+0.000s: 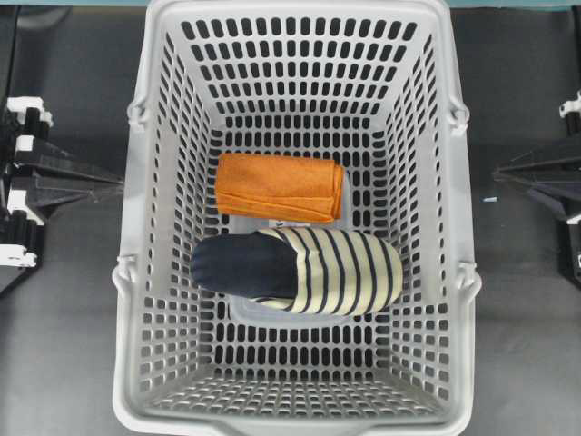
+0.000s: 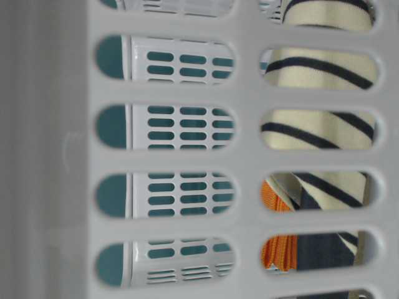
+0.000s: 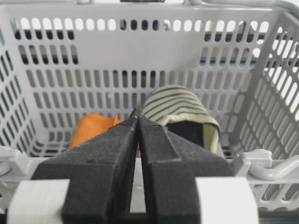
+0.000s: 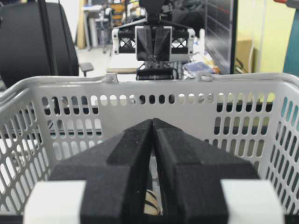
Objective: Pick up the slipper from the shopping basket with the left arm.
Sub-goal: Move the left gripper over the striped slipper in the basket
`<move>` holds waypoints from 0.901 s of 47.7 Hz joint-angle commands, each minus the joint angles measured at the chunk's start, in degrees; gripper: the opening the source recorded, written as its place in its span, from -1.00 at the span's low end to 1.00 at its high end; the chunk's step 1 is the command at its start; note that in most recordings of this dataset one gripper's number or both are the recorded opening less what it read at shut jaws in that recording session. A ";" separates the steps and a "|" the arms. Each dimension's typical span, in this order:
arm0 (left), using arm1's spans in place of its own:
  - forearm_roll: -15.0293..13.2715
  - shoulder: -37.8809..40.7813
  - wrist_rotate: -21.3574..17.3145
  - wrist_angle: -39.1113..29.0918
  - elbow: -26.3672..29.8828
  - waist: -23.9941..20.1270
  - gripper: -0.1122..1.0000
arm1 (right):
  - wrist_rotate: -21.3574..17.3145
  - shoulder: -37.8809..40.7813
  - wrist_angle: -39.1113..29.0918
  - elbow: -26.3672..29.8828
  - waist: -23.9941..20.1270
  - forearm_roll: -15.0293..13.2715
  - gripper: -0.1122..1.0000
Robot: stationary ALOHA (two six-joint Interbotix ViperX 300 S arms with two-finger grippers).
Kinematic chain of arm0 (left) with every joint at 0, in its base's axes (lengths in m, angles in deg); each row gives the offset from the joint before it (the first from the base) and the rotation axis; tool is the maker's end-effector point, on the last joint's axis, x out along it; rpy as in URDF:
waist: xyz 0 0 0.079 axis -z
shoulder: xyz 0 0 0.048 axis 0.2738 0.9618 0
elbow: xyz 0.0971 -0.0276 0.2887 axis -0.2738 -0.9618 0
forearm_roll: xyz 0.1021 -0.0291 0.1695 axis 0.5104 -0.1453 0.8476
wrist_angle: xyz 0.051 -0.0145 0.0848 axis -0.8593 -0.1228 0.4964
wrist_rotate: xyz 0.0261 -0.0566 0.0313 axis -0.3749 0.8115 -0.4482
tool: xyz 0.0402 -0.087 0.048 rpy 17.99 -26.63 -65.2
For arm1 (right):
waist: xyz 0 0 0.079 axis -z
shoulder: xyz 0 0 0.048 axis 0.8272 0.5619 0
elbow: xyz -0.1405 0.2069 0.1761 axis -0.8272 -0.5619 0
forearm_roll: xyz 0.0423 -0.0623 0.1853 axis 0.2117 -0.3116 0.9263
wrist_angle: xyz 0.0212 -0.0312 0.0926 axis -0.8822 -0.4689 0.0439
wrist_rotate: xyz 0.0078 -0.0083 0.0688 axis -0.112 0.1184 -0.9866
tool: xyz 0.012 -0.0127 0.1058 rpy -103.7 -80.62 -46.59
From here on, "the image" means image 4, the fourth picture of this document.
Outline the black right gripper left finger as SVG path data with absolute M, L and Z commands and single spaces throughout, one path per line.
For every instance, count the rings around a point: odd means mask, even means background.
M 82 224 L 144 221 L 152 127 L 152 120 L 144 120 L 53 168 L 51 181 L 86 182 L 80 209 Z

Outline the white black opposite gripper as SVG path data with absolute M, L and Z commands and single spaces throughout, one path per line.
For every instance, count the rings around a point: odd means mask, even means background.
M 180 26 L 127 26 L 112 30 L 113 52 L 135 54 L 138 61 L 187 61 L 195 32 Z

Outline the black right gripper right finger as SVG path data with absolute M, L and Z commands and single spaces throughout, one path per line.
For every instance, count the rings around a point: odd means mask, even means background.
M 152 125 L 164 216 L 174 224 L 228 223 L 221 180 L 258 180 L 251 162 L 161 119 Z

